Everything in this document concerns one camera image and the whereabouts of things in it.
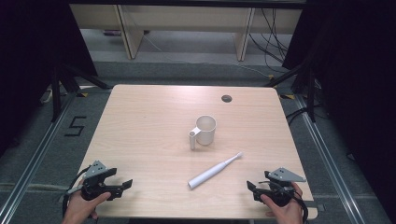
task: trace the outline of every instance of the wooden tabletop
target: wooden tabletop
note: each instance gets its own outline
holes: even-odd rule
[[[223,102],[223,95],[231,102]],[[190,150],[189,132],[202,115],[217,120],[215,140]],[[189,188],[198,174],[241,151],[241,159]],[[272,88],[118,85],[80,170],[97,160],[118,168],[107,185],[134,180],[120,199],[97,207],[103,217],[268,218],[268,207],[253,201],[247,180],[260,186],[264,171],[279,167],[305,177]],[[303,199],[313,201],[308,183],[299,186]],[[317,214],[309,208],[308,218]]]

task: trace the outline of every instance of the human hand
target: human hand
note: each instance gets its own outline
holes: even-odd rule
[[[81,196],[81,190],[74,192],[70,197],[69,205],[67,206],[62,223],[80,224],[83,223],[89,215],[91,215],[93,219],[97,219],[98,215],[94,211],[95,207],[107,200],[110,196],[110,192],[105,192],[95,199],[85,201]]]
[[[303,196],[303,192],[296,183],[291,183],[299,195],[297,198]],[[262,201],[271,208],[271,212],[265,213],[268,217],[275,217],[278,224],[302,224],[303,223],[303,209],[295,201],[291,199],[288,204],[283,207],[277,206],[271,198],[265,194],[261,195]]]

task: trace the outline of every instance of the mug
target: mug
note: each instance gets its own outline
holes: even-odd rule
[[[211,144],[215,138],[216,120],[203,115],[196,121],[196,126],[190,131],[190,148],[195,149],[195,141],[203,146]]]

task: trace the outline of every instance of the white toothbrush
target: white toothbrush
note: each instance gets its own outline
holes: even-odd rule
[[[194,189],[198,185],[204,183],[207,179],[212,177],[213,175],[217,174],[218,172],[222,171],[228,164],[230,164],[232,161],[242,157],[244,153],[239,152],[236,154],[236,156],[228,159],[227,161],[222,161],[221,163],[213,166],[212,168],[208,169],[207,171],[201,173],[200,175],[196,176],[194,179],[192,179],[189,182],[190,188]]]

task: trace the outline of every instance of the toothbrush handle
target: toothbrush handle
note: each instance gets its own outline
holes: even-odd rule
[[[212,168],[206,170],[205,172],[201,173],[200,175],[196,176],[194,179],[192,179],[189,182],[190,188],[194,189],[198,185],[204,183],[207,179],[209,179],[210,177],[212,177],[213,175],[217,174],[222,169],[224,169],[224,167],[226,167],[225,162],[221,162],[213,166]]]

